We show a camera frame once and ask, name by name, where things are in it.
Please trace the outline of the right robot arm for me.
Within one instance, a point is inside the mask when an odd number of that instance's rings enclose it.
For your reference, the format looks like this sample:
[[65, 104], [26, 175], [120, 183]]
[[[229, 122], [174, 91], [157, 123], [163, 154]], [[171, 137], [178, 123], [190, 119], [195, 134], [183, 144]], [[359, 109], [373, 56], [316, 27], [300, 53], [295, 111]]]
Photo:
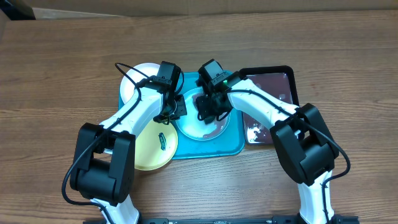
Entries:
[[334, 211], [328, 183], [339, 155], [319, 110], [299, 107], [260, 89], [251, 76], [292, 73], [288, 66], [242, 68], [230, 73], [214, 59], [203, 64], [197, 85], [204, 96], [196, 99], [198, 119], [222, 120], [233, 109], [248, 114], [271, 133], [279, 162], [298, 184], [300, 217], [305, 223], [331, 223]]

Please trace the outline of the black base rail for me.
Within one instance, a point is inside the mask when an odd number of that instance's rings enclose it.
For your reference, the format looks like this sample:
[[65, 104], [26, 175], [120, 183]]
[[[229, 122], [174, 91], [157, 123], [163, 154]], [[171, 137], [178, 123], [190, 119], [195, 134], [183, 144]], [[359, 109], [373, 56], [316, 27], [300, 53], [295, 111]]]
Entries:
[[[105, 224], [106, 220], [83, 221], [83, 224]], [[169, 220], [167, 218], [144, 218], [140, 217], [138, 223], [143, 224], [301, 224], [305, 223], [300, 215], [278, 215], [272, 218], [233, 218], [233, 219], [188, 219]], [[360, 224], [358, 217], [347, 217], [334, 215], [331, 219], [333, 224]]]

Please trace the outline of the light blue plate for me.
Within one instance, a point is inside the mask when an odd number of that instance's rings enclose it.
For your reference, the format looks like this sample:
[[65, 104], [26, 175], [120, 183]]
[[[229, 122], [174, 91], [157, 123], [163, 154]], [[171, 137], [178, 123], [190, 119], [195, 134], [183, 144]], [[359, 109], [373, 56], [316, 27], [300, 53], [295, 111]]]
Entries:
[[176, 121], [179, 130], [187, 137], [197, 141], [207, 141], [221, 135], [229, 125], [230, 115], [222, 121], [213, 120], [206, 124], [198, 120], [198, 110], [195, 105], [197, 97], [203, 95], [202, 88], [194, 88], [183, 94], [187, 115], [182, 116]]

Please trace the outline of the white plate with stain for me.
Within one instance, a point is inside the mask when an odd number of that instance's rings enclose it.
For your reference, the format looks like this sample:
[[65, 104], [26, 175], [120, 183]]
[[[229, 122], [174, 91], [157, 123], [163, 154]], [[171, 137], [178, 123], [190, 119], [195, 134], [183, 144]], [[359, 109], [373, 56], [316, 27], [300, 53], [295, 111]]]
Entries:
[[[148, 77], [151, 77], [157, 75], [160, 65], [156, 63], [141, 63], [139, 65], [134, 66], [134, 68], [144, 73]], [[126, 73], [136, 83], [146, 78], [144, 75], [140, 74], [139, 72], [133, 69], [128, 70]], [[135, 87], [133, 83], [128, 78], [123, 77], [119, 87], [120, 108], [131, 99], [131, 97], [134, 94], [134, 89]]]

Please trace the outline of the yellow plate with stain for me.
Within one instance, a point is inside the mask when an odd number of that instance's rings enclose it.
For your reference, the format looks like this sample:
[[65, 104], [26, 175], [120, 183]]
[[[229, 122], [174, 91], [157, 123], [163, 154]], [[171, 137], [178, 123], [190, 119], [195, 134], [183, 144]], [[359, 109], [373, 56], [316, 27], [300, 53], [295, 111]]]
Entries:
[[150, 121], [136, 139], [137, 170], [156, 170], [169, 163], [178, 146], [177, 131], [172, 124]]

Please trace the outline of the dark object top left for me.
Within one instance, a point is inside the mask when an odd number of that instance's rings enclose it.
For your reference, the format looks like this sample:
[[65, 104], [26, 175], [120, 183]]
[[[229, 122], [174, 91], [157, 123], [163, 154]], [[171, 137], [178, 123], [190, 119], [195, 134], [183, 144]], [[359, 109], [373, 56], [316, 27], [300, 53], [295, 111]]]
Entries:
[[1, 0], [1, 10], [12, 21], [35, 20], [33, 9], [21, 0]]

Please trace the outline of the black water tray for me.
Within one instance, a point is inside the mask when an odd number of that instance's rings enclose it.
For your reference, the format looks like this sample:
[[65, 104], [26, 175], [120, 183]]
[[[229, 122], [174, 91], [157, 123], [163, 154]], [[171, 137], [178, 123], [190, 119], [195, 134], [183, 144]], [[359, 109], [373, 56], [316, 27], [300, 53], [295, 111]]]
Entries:
[[[247, 76], [261, 90], [286, 103], [299, 105], [294, 71], [287, 65], [273, 67], [243, 68]], [[245, 140], [250, 145], [272, 144], [271, 134], [260, 122], [243, 114]]]

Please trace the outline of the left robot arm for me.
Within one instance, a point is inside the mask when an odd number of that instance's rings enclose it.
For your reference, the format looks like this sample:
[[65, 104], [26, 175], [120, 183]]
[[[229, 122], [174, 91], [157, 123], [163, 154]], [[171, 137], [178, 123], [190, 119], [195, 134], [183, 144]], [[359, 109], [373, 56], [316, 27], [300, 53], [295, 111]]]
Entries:
[[79, 206], [100, 209], [103, 223], [143, 222], [129, 195], [136, 138], [150, 121], [168, 125], [186, 115], [182, 78], [180, 67], [163, 61], [156, 75], [133, 83], [132, 98], [112, 117], [80, 128], [73, 164], [62, 182], [65, 201], [76, 204], [66, 193], [66, 187], [71, 187], [85, 198]]

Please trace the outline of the teal plastic serving tray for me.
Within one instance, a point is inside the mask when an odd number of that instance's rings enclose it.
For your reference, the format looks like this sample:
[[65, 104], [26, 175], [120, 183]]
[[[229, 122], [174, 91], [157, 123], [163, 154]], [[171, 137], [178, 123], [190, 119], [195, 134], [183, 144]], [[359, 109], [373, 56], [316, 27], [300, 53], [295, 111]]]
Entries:
[[[185, 73], [185, 81], [181, 93], [197, 87], [197, 72]], [[232, 156], [242, 151], [244, 147], [244, 130], [242, 112], [233, 109], [230, 112], [229, 125], [226, 130], [214, 139], [207, 141], [193, 140], [184, 135], [177, 127], [176, 121], [172, 121], [177, 131], [178, 146], [174, 159], [197, 159], [205, 157]]]

